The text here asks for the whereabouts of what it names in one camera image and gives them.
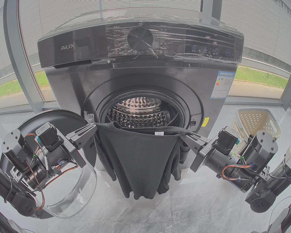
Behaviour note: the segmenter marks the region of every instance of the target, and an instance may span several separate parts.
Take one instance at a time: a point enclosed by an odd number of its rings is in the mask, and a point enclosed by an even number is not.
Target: energy label
[[[210,99],[225,99],[235,78],[235,72],[219,71]]]

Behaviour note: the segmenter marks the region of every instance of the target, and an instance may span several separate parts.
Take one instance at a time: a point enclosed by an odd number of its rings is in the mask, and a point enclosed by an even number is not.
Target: qr code
[[[223,85],[224,85],[224,86],[230,86],[231,82],[232,82],[232,79],[231,79],[231,78],[226,78],[226,79],[224,80]]]

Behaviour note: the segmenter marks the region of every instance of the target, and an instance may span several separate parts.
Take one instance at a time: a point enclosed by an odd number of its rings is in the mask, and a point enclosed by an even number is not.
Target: road
[[[42,89],[46,101],[55,100],[54,94],[50,88]],[[263,84],[234,80],[230,96],[252,96],[280,99],[283,90],[276,87],[268,87]],[[15,105],[28,104],[23,93],[0,98],[0,108],[11,107]]]
[[[268,87],[263,84],[234,80],[228,95],[251,96],[280,99],[283,89]]]
[[[50,88],[42,89],[42,94],[45,97],[46,101],[55,100],[54,94],[52,93],[52,90]],[[23,104],[28,104],[28,101],[23,92],[0,98],[0,108]]]

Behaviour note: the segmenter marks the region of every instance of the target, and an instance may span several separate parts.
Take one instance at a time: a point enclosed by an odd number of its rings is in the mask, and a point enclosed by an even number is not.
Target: building
[[[243,65],[289,78],[291,73],[291,0],[284,1],[223,0],[221,21],[245,35]],[[81,3],[74,0],[65,2],[20,0],[19,4],[22,37],[34,72],[41,71],[37,40],[53,28],[82,13],[131,6],[163,6],[200,10],[200,0],[86,0]],[[3,84],[16,79],[16,76],[7,52],[2,20],[0,21],[0,51],[0,84]]]

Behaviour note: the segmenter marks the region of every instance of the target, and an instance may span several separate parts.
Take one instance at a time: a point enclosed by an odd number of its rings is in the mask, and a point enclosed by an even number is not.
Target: aux logo
[[[70,44],[70,45],[62,46],[61,50],[63,50],[63,49],[70,49],[70,48],[75,48],[75,44]]]

